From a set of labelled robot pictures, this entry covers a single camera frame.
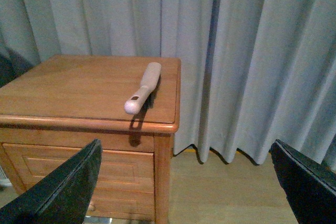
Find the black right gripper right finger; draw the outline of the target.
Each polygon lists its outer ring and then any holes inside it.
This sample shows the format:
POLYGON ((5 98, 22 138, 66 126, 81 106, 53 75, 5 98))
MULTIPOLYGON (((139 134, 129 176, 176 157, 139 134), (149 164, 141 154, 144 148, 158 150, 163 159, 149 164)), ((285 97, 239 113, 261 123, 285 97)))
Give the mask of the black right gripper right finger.
POLYGON ((335 173, 281 140, 270 153, 297 222, 335 223, 335 173))

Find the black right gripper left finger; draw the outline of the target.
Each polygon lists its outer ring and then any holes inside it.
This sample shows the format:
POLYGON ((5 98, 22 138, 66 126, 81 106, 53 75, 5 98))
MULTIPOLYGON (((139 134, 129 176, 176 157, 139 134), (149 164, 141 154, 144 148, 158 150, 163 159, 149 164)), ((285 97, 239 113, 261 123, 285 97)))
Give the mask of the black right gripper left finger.
POLYGON ((1 223, 83 223, 102 159, 94 140, 1 208, 1 223))

